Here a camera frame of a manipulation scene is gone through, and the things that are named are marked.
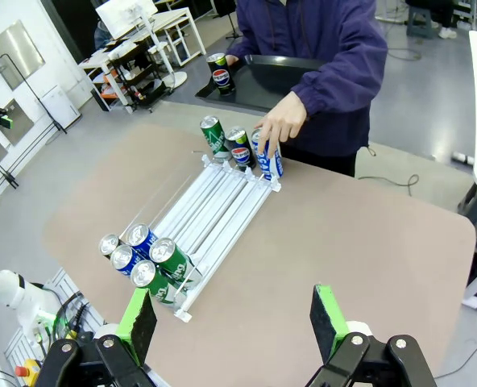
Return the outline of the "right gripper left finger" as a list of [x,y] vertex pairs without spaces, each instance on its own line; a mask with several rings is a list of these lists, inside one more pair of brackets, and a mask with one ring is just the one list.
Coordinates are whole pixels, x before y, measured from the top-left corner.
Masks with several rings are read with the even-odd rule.
[[113,334],[86,342],[58,339],[37,386],[153,386],[144,365],[157,317],[148,289],[136,289]]

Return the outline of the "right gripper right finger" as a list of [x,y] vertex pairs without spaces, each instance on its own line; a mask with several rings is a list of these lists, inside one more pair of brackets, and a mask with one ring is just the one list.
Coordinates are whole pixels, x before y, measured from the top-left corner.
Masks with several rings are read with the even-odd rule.
[[309,318],[323,362],[309,386],[436,385],[411,335],[395,335],[380,342],[366,323],[346,321],[329,286],[313,287]]

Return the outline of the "person's left hand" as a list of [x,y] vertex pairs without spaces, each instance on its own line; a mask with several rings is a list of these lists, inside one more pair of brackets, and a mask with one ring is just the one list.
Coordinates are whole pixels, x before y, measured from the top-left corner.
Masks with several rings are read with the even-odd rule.
[[279,142],[296,138],[306,119],[303,102],[291,91],[255,125],[255,129],[260,129],[259,152],[267,149],[268,158],[272,158]]

